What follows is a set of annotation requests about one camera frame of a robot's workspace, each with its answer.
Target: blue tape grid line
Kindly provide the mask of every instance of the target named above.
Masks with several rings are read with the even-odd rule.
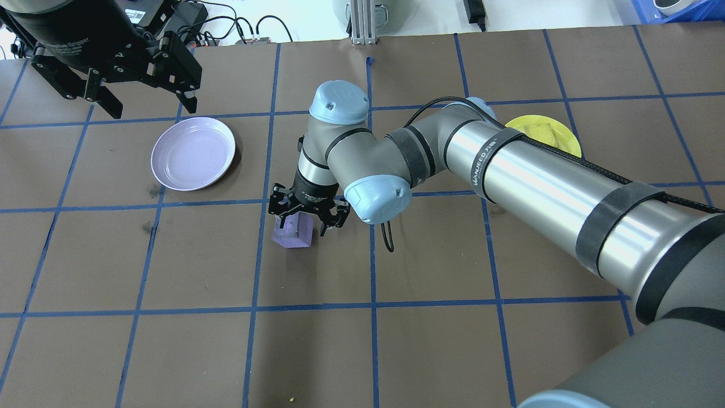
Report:
[[[12,87],[12,91],[10,91],[10,96],[7,99],[5,108],[2,110],[2,115],[0,115],[0,125],[2,125],[3,121],[5,121],[5,116],[7,116],[7,111],[10,110],[10,104],[12,103],[12,98],[15,96],[15,92],[17,92],[17,87],[20,86],[20,80],[22,79],[22,75],[23,75],[23,73],[25,73],[25,68],[27,66],[28,66],[28,60],[26,59],[25,62],[22,64],[22,68],[20,68],[20,73],[17,74],[17,79],[15,80],[15,85]]]
[[[704,181],[705,186],[725,186],[725,181]],[[699,187],[700,183],[697,181],[685,181],[679,183],[652,183],[654,187],[660,188],[672,188],[672,187]],[[413,197],[441,197],[451,195],[475,195],[473,190],[455,190],[455,191],[420,191],[413,192]],[[337,199],[342,199],[343,196],[337,196]],[[244,204],[266,204],[268,199],[258,198],[251,200],[212,200],[212,201],[186,201],[186,202],[171,202],[163,203],[162,207],[194,207],[199,205],[244,205]],[[61,207],[60,211],[130,211],[130,210],[147,210],[149,208],[156,208],[157,204],[139,204],[139,205],[91,205],[91,206],[75,206],[75,207]],[[3,213],[53,213],[55,207],[41,207],[41,208],[0,208],[0,214]]]
[[[619,295],[600,296],[568,296],[556,298],[502,298],[497,299],[452,299],[446,301],[387,301],[376,302],[377,309],[395,309],[410,307],[445,307],[445,306],[493,306],[497,303],[505,305],[541,304],[541,303],[600,303],[619,302]],[[371,302],[358,303],[311,303],[280,306],[257,306],[257,312],[276,313],[280,311],[307,311],[307,310],[345,310],[345,309],[371,309]],[[120,310],[69,310],[69,311],[29,311],[27,318],[35,317],[92,317],[92,316],[159,316],[175,314],[222,314],[222,313],[249,313],[251,306],[185,308],[185,309],[120,309]],[[16,319],[22,317],[22,312],[0,313],[0,319]]]
[[[368,93],[368,128],[373,130],[373,68],[375,59],[365,58],[365,81]],[[373,408],[380,407],[380,381],[378,372],[378,289],[375,263],[375,226],[370,225],[370,341],[373,368]]]
[[[702,176],[700,175],[700,171],[697,169],[697,165],[695,165],[695,159],[692,158],[692,154],[689,151],[689,148],[687,147],[687,143],[684,140],[684,137],[682,136],[682,132],[680,131],[679,125],[677,124],[677,119],[675,119],[675,115],[672,113],[672,109],[670,108],[670,103],[667,101],[667,96],[665,95],[665,91],[662,88],[662,84],[660,83],[659,77],[657,77],[657,73],[655,72],[655,66],[652,64],[652,60],[650,59],[649,53],[647,53],[647,48],[645,47],[645,43],[642,41],[642,36],[639,34],[639,29],[633,25],[632,30],[634,30],[634,35],[637,37],[637,42],[639,43],[639,48],[642,49],[642,54],[645,56],[645,60],[647,61],[647,66],[650,68],[650,72],[652,73],[652,78],[655,80],[655,85],[657,86],[657,90],[660,92],[660,98],[662,98],[662,102],[665,104],[665,109],[667,110],[667,115],[670,117],[670,121],[672,122],[672,126],[675,129],[675,133],[677,134],[677,138],[680,141],[680,144],[682,144],[682,149],[684,150],[684,154],[687,156],[687,160],[689,161],[690,166],[692,167],[692,171],[695,173],[695,178],[697,179],[697,183],[700,184],[700,188],[703,191],[703,194],[705,195],[705,201],[707,201],[708,205],[712,205],[713,201],[710,198],[710,194],[708,193],[708,189],[705,188],[705,182],[703,181]]]
[[[28,293],[28,297],[25,299],[25,307],[22,311],[22,315],[20,316],[20,321],[17,324],[17,329],[15,330],[15,336],[12,339],[12,345],[10,346],[10,352],[7,355],[7,360],[5,360],[5,365],[4,365],[3,371],[2,371],[2,376],[0,377],[0,393],[2,393],[2,389],[5,386],[5,380],[7,379],[7,374],[10,369],[10,364],[12,363],[12,357],[15,355],[15,349],[17,348],[17,343],[18,343],[18,340],[20,339],[20,333],[22,332],[22,328],[25,325],[25,320],[28,318],[27,315],[28,315],[28,311],[30,310],[30,302],[33,301],[33,295],[35,294],[36,288],[38,287],[38,280],[40,279],[41,271],[43,270],[43,264],[45,263],[45,258],[48,253],[48,247],[50,246],[50,240],[53,237],[53,231],[55,230],[55,226],[58,222],[58,216],[60,215],[60,208],[63,206],[63,201],[65,200],[65,195],[68,191],[68,186],[70,186],[70,179],[71,179],[71,177],[73,177],[73,171],[75,170],[75,164],[78,162],[78,155],[80,154],[80,148],[83,146],[83,140],[86,138],[86,132],[88,130],[88,122],[91,120],[91,115],[93,115],[93,108],[94,108],[93,106],[89,107],[88,115],[86,116],[86,124],[83,126],[83,130],[81,131],[80,136],[78,137],[78,143],[75,146],[75,152],[73,153],[73,159],[71,160],[70,167],[68,168],[68,175],[65,177],[65,183],[63,184],[63,190],[61,191],[60,198],[58,199],[58,206],[56,207],[55,214],[53,215],[53,221],[50,224],[50,229],[48,230],[48,235],[46,237],[46,241],[43,244],[43,250],[41,251],[41,255],[38,260],[36,272],[33,275],[33,281],[30,284],[30,291]]]
[[[277,44],[275,53],[274,77],[272,82],[272,102],[270,103],[270,122],[267,134],[267,163],[265,164],[265,183],[262,196],[266,196],[270,182],[270,167],[272,165],[272,141],[274,135],[274,117],[277,103],[277,82],[279,78],[279,56],[281,45]],[[244,365],[244,384],[241,392],[241,405],[243,408],[249,406],[249,382],[252,379],[252,357],[254,349],[254,329],[257,324],[257,302],[259,298],[260,274],[262,269],[262,247],[265,239],[265,220],[267,219],[267,204],[262,204],[260,211],[260,230],[257,237],[257,263],[254,265],[254,287],[252,292],[252,309],[249,313],[249,336],[246,341],[246,363]]]
[[[499,320],[499,331],[501,335],[501,347],[503,350],[503,364],[506,369],[506,382],[508,383],[508,398],[511,406],[516,406],[516,391],[513,385],[513,371],[511,370],[511,358],[508,349],[508,337],[506,336],[506,321],[503,314],[504,302],[501,299],[501,290],[498,282],[498,272],[496,270],[496,257],[494,255],[493,236],[491,235],[491,224],[489,222],[489,211],[486,201],[481,198],[481,208],[484,213],[484,227],[486,229],[486,245],[489,251],[489,261],[491,263],[491,278],[494,285],[494,296],[496,298],[496,313]]]
[[[181,121],[181,112],[183,105],[179,103],[176,110],[176,117],[174,118],[175,123]],[[151,266],[152,254],[154,252],[154,244],[156,242],[156,234],[159,229],[159,222],[161,221],[161,210],[164,208],[164,196],[166,194],[166,187],[161,186],[159,192],[159,200],[157,201],[156,216],[154,217],[154,226],[152,227],[151,234],[149,236],[149,247],[146,249],[146,259],[144,260],[144,269],[141,273],[141,283],[138,286],[138,296],[136,297],[136,308],[133,311],[133,322],[131,323],[131,331],[128,335],[128,346],[126,348],[126,355],[123,360],[123,368],[121,369],[121,379],[118,384],[118,392],[116,394],[116,408],[121,408],[123,402],[123,391],[126,386],[126,379],[128,378],[128,366],[131,364],[131,355],[133,353],[133,344],[136,342],[136,331],[138,329],[138,319],[141,316],[141,305],[144,302],[144,293],[146,292],[146,281],[149,277],[149,267]]]
[[[463,82],[463,94],[465,97],[469,97],[468,94],[468,79],[465,74],[465,63],[463,62],[463,53],[460,51],[460,42],[458,41],[458,35],[453,35],[455,42],[456,54],[458,55],[458,65],[460,67],[460,77]],[[513,372],[511,370],[511,359],[508,351],[508,337],[506,336],[506,321],[503,315],[503,302],[501,300],[501,291],[498,284],[498,275],[496,272],[496,258],[494,256],[493,239],[491,237],[491,227],[489,225],[489,214],[486,208],[486,201],[481,199],[481,208],[483,210],[484,217],[484,228],[486,230],[486,245],[489,252],[489,263],[491,265],[491,277],[494,288],[494,304],[496,305],[496,314],[499,322],[499,333],[501,336],[501,352],[503,353],[503,363],[506,371],[506,383],[508,384],[508,398],[512,407],[516,406],[516,391],[513,384]]]
[[[554,49],[551,47],[551,41],[549,40],[549,33],[546,30],[542,30],[544,34],[544,40],[546,41],[546,47],[549,49],[549,57],[551,57],[551,63],[554,66],[554,74],[556,74],[556,81],[559,83],[559,89],[561,90],[561,97],[564,99],[564,107],[566,107],[566,115],[569,117],[569,123],[571,124],[571,132],[574,133],[576,138],[579,138],[579,133],[576,131],[576,123],[574,123],[574,115],[571,113],[571,106],[569,106],[569,99],[566,97],[566,89],[564,88],[564,82],[561,79],[559,73],[559,65],[556,63],[556,56],[554,55]]]
[[[691,94],[664,94],[664,97],[668,99],[672,98],[694,98],[694,97],[721,97],[725,96],[723,92],[700,92]],[[663,95],[629,95],[629,96],[614,96],[614,97],[579,97],[579,98],[551,98],[551,99],[512,99],[502,101],[486,101],[491,106],[501,105],[527,105],[536,103],[565,103],[565,102],[592,102],[592,101],[613,101],[613,100],[632,100],[632,99],[660,99]],[[435,104],[432,108],[444,107],[445,104]],[[378,110],[416,110],[423,107],[422,105],[399,105],[399,106],[373,106],[371,109],[373,112]],[[306,110],[290,110],[286,112],[275,112],[275,116],[282,115],[306,115]],[[257,112],[257,113],[229,113],[225,115],[206,115],[207,118],[224,119],[224,118],[249,118],[257,116],[269,116],[269,112]],[[90,126],[95,125],[115,125],[123,123],[144,123],[144,122],[171,122],[175,118],[146,118],[146,119],[119,119],[115,121],[91,121]],[[84,126],[85,122],[57,122],[57,123],[30,123],[23,125],[5,125],[0,126],[0,130],[10,129],[23,129],[23,128],[54,128],[63,126]]]

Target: sponge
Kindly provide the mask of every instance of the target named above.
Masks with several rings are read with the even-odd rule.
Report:
[[[315,220],[308,213],[295,213],[287,217],[284,228],[280,220],[275,223],[272,241],[285,248],[308,248],[312,245],[312,228]]]

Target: blue container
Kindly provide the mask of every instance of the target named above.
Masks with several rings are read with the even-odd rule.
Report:
[[[725,21],[725,0],[699,0],[669,17],[662,15],[653,0],[632,0],[643,24],[686,21]]]

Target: black strap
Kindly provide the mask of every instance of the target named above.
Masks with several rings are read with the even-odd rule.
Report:
[[[400,150],[410,173],[410,186],[415,187],[422,184],[428,178],[428,167],[411,132],[405,128],[399,128],[385,137],[392,140]]]
[[[418,141],[420,142],[420,145],[423,146],[423,151],[426,153],[426,157],[428,158],[428,166],[431,168],[431,172],[428,174],[428,177],[433,177],[436,175],[436,159],[433,157],[433,152],[431,151],[431,147],[428,145],[428,141],[425,137],[423,137],[423,134],[421,131],[419,131],[414,126],[406,126],[407,130],[411,131],[416,138],[418,138]]]
[[[624,216],[644,201],[665,195],[661,189],[633,181],[607,194],[594,207],[576,238],[576,259],[592,272],[599,271],[599,255],[604,241]]]
[[[486,169],[491,163],[491,159],[496,153],[501,150],[506,144],[513,142],[514,140],[525,136],[521,131],[514,128],[505,128],[502,131],[495,134],[491,139],[486,141],[481,149],[476,153],[476,162],[471,167],[471,185],[473,191],[476,194],[485,197],[488,201],[495,203],[484,191],[484,175]]]

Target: plate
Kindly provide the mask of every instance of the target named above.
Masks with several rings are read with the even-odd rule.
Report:
[[[171,126],[151,151],[151,172],[178,191],[201,189],[229,169],[236,143],[229,127],[212,118],[190,118]]]
[[[509,128],[522,131],[532,139],[557,147],[569,154],[581,157],[581,145],[566,125],[548,116],[525,115],[506,123]]]

